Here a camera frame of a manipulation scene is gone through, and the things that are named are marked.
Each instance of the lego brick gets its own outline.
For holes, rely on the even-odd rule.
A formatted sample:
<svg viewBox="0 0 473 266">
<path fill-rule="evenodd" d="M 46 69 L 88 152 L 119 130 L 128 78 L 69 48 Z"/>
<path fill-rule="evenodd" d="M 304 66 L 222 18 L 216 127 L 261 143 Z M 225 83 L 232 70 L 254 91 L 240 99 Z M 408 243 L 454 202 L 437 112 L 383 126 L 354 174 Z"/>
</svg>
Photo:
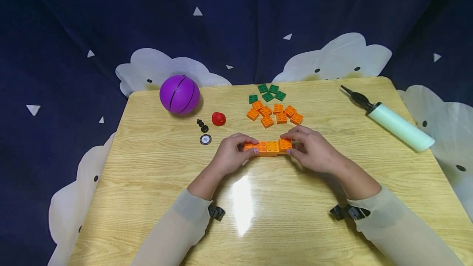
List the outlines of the lego brick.
<svg viewBox="0 0 473 266">
<path fill-rule="evenodd" d="M 266 142 L 259 142 L 258 144 L 251 144 L 251 143 L 245 143 L 244 150 L 248 150 L 250 148 L 256 148 L 258 149 L 259 153 L 258 156 L 265 156 L 266 155 Z"/>
<path fill-rule="evenodd" d="M 277 94 L 274 96 L 274 98 L 279 99 L 281 102 L 286 98 L 286 93 L 284 92 L 277 92 Z"/>
<path fill-rule="evenodd" d="M 263 108 L 263 103 L 261 101 L 256 101 L 252 104 L 253 109 L 256 111 L 259 111 L 261 108 Z"/>
<path fill-rule="evenodd" d="M 250 101 L 250 104 L 253 104 L 254 102 L 258 101 L 258 96 L 257 95 L 250 95 L 250 96 L 248 96 L 248 99 Z"/>
<path fill-rule="evenodd" d="M 282 113 L 284 111 L 284 106 L 281 104 L 274 104 L 273 113 Z"/>
<path fill-rule="evenodd" d="M 259 110 L 259 112 L 261 113 L 263 117 L 270 116 L 273 113 L 271 108 L 269 108 L 268 106 L 264 106 L 263 108 Z"/>
<path fill-rule="evenodd" d="M 267 85 L 258 85 L 258 91 L 260 94 L 267 92 L 268 91 L 268 86 Z"/>
<path fill-rule="evenodd" d="M 276 123 L 287 123 L 287 115 L 285 112 L 276 113 Z"/>
<path fill-rule="evenodd" d="M 249 119 L 255 121 L 259 116 L 259 112 L 256 111 L 255 109 L 251 108 L 250 111 L 248 111 L 248 113 L 246 114 L 246 117 L 248 117 Z"/>
<path fill-rule="evenodd" d="M 261 119 L 261 124 L 264 128 L 268 128 L 274 124 L 274 121 L 271 119 L 271 116 L 266 116 Z"/>
<path fill-rule="evenodd" d="M 279 142 L 266 142 L 266 156 L 276 156 L 279 154 Z"/>
<path fill-rule="evenodd" d="M 302 120 L 304 119 L 304 117 L 299 114 L 299 113 L 295 113 L 292 117 L 291 117 L 291 122 L 294 123 L 295 125 L 299 125 L 301 124 Z"/>
<path fill-rule="evenodd" d="M 296 113 L 296 109 L 289 105 L 286 107 L 286 109 L 284 109 L 284 112 L 286 113 L 287 117 L 292 117 Z"/>
<path fill-rule="evenodd" d="M 277 94 L 279 91 L 279 86 L 277 85 L 271 85 L 269 87 L 269 92 L 271 92 L 272 94 Z"/>
<path fill-rule="evenodd" d="M 290 139 L 279 138 L 279 152 L 285 154 L 287 149 L 292 148 L 292 141 Z"/>
<path fill-rule="evenodd" d="M 262 95 L 262 97 L 264 98 L 264 100 L 267 102 L 271 101 L 272 99 L 274 99 L 273 95 L 271 95 L 270 92 L 267 92 L 265 93 L 264 95 Z"/>
</svg>

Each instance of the poker chip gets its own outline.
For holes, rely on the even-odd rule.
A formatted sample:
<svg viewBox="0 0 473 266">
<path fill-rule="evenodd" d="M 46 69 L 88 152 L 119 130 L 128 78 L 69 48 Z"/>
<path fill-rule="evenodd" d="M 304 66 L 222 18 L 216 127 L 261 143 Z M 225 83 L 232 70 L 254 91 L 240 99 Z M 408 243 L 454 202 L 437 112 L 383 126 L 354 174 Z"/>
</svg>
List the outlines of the poker chip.
<svg viewBox="0 0 473 266">
<path fill-rule="evenodd" d="M 202 145 L 208 145 L 208 144 L 210 144 L 210 142 L 212 142 L 212 137 L 210 135 L 208 135 L 207 133 L 200 136 L 200 143 Z"/>
</svg>

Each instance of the purple basketball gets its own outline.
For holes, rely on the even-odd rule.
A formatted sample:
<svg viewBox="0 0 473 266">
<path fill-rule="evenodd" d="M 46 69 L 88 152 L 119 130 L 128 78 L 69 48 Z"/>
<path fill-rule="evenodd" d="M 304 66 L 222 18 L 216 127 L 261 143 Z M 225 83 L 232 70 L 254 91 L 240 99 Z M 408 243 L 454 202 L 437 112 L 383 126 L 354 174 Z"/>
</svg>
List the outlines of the purple basketball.
<svg viewBox="0 0 473 266">
<path fill-rule="evenodd" d="M 185 75 L 169 77 L 159 89 L 159 99 L 166 110 L 184 115 L 199 104 L 200 91 L 194 80 Z"/>
</svg>

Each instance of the white sleeve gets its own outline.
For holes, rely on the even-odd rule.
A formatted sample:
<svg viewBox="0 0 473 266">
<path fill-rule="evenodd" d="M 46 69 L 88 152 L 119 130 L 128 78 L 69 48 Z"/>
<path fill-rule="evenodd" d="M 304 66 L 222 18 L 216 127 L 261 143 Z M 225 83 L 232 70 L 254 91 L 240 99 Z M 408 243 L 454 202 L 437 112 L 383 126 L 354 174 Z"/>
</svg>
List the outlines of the white sleeve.
<svg viewBox="0 0 473 266">
<path fill-rule="evenodd" d="M 448 245 L 385 186 L 373 197 L 348 203 L 371 212 L 355 221 L 357 231 L 395 265 L 463 265 Z"/>
<path fill-rule="evenodd" d="M 205 234 L 212 201 L 185 189 L 149 233 L 131 266 L 178 266 Z"/>
</svg>

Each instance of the person's left hand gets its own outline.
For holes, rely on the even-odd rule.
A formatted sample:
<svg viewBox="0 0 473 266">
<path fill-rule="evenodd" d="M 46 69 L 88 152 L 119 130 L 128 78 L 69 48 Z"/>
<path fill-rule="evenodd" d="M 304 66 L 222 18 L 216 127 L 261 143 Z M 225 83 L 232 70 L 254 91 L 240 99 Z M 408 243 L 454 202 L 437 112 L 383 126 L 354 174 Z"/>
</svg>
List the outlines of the person's left hand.
<svg viewBox="0 0 473 266">
<path fill-rule="evenodd" d="M 258 149 L 251 148 L 243 150 L 245 143 L 258 144 L 258 141 L 243 133 L 234 133 L 225 138 L 215 153 L 214 159 L 209 163 L 209 167 L 217 170 L 222 176 L 226 176 L 236 171 L 249 158 L 258 154 Z"/>
</svg>

